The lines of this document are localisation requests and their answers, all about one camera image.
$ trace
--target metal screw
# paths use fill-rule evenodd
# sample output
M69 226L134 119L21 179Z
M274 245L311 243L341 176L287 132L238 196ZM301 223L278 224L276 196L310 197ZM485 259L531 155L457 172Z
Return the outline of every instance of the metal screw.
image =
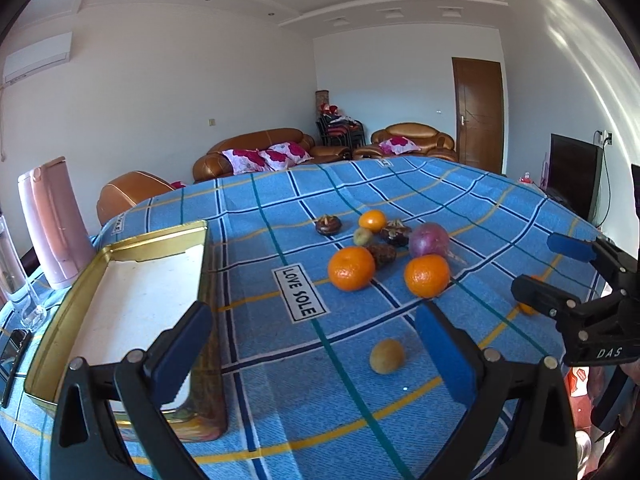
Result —
M484 351L484 358L489 361L490 363L495 363L496 361L500 360L500 357L502 357L500 355L500 352L498 352L496 349L494 348L487 348Z
M549 368L549 370L555 370L556 368L558 368L558 360L551 355L546 356L543 359L543 363L547 368Z
M69 363L69 368L72 370L78 370L82 367L82 358L76 357Z
M145 353L140 349L132 350L127 354L127 361L130 363L139 363L142 361L142 358L145 356Z

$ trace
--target small orange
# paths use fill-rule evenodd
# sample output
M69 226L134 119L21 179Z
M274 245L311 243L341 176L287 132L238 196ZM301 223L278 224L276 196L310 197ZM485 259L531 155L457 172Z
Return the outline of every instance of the small orange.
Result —
M386 225L386 216L380 209L371 209L360 216L358 225L372 233L379 233Z
M376 262L364 247L345 247L329 260L329 280L340 290L351 292L369 285Z
M532 276L532 278L534 280L538 280L539 282L542 281L542 279L537 277L537 276ZM518 307L522 311L522 313L523 314L527 314L527 316L534 316L535 314L538 314L538 311L535 308L533 308L532 306L529 306L527 304L519 303Z
M420 298L435 298L449 285L449 264L439 254L414 258L404 268L404 282Z

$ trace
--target pillow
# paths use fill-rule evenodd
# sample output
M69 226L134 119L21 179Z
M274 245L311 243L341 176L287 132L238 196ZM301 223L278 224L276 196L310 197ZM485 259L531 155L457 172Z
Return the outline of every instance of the pillow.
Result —
M293 162L295 162L296 164L306 162L307 160L311 160L313 158L305 151L302 146L300 146L296 142L283 142L281 144L274 144L273 146L269 146L268 150L283 153L284 155L287 155L291 160L293 160Z
M420 148L412 140L406 137L391 137L388 140L383 140L379 144L382 153L385 155L400 155L401 153L419 152Z
M282 171L287 168L292 168L296 165L296 163L291 160L284 153L276 152L274 150L264 150L263 152L258 152L258 154L264 159L267 163L267 166L272 171Z
M224 150L220 153L231 162L234 175L253 173L254 171L271 171L258 150Z

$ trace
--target pink thermos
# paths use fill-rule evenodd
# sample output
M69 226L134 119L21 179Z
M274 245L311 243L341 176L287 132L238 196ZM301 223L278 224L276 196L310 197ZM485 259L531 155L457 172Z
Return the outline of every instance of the pink thermos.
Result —
M60 156L18 177L33 248L52 288L70 286L95 256L65 157Z

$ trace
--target black monitor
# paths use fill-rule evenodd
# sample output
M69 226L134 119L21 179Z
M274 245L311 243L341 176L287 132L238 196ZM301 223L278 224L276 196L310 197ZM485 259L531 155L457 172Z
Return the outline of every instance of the black monitor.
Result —
M602 153L600 146L551 135L546 192L587 222L595 216Z

